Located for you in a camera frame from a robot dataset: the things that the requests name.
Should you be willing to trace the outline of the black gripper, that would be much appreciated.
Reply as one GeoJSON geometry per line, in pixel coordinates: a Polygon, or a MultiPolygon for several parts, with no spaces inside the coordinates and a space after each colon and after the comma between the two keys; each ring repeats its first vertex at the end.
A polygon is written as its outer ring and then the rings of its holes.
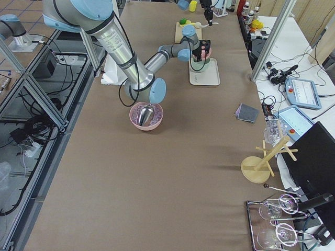
{"type": "Polygon", "coordinates": [[[211,54],[211,41],[210,40],[200,40],[199,47],[192,51],[194,61],[200,62],[203,59],[209,58],[211,54]]]}
{"type": "Polygon", "coordinates": [[[211,5],[204,7],[204,16],[208,20],[208,25],[213,25],[213,10],[211,5]]]}

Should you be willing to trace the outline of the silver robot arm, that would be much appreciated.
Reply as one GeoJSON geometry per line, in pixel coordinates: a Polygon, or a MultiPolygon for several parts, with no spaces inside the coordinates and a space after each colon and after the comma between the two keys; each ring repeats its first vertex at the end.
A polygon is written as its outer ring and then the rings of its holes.
{"type": "Polygon", "coordinates": [[[118,17],[112,1],[43,1],[43,19],[51,28],[76,33],[84,31],[95,37],[126,75],[125,92],[133,102],[158,104],[164,99],[166,83],[155,73],[170,58],[209,62],[210,40],[199,39],[194,26],[186,25],[180,43],[161,46],[143,64],[122,24],[115,23],[118,17]]]}
{"type": "MultiPolygon", "coordinates": [[[[212,1],[211,0],[199,0],[201,8],[204,9],[204,16],[207,20],[209,26],[213,25],[213,10],[212,10],[212,1]]],[[[197,7],[197,1],[192,0],[179,0],[177,5],[181,10],[189,10],[194,12],[197,7]]]]}

